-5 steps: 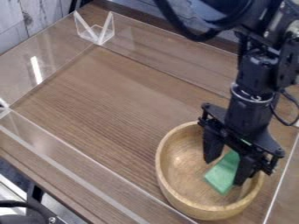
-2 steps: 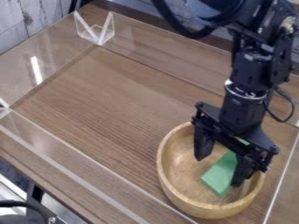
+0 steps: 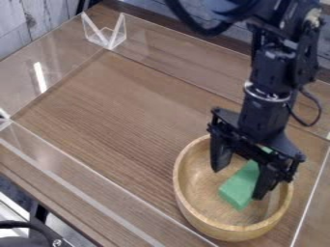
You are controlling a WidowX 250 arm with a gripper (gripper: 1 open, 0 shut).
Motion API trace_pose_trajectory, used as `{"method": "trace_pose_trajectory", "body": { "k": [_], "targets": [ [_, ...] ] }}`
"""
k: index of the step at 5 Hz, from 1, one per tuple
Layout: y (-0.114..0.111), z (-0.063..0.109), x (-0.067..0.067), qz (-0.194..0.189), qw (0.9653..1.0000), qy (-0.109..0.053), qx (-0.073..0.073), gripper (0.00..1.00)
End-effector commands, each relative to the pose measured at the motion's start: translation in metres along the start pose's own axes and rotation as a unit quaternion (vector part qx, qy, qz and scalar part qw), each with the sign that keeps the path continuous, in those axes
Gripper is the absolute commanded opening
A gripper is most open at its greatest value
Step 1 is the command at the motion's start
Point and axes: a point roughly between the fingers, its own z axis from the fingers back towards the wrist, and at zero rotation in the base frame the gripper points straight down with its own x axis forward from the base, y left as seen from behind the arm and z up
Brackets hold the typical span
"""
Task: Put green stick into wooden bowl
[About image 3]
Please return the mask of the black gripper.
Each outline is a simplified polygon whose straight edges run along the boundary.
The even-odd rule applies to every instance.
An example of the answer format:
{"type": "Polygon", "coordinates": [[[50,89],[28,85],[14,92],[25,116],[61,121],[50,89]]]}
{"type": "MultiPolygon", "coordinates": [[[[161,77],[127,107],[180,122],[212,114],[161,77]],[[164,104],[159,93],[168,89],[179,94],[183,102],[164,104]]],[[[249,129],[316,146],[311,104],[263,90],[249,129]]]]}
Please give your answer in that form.
{"type": "Polygon", "coordinates": [[[235,154],[259,163],[252,199],[260,201],[280,182],[291,182],[306,156],[284,130],[292,115],[296,89],[276,91],[247,81],[239,112],[213,107],[207,124],[209,165],[223,170],[235,154]]]}

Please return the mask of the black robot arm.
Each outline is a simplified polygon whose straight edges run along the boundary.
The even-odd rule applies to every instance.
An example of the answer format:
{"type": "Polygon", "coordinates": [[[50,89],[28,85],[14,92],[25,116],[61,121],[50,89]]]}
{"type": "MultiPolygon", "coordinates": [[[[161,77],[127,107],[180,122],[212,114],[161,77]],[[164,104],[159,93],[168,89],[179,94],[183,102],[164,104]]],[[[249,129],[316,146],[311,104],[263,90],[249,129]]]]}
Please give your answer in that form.
{"type": "Polygon", "coordinates": [[[212,11],[225,24],[247,24],[252,50],[240,111],[211,109],[211,168],[223,170],[235,154],[253,160],[259,175],[252,198],[260,200],[279,183],[292,181],[306,161],[285,126],[298,118],[296,96],[315,80],[322,7],[319,0],[220,0],[212,11]]]}

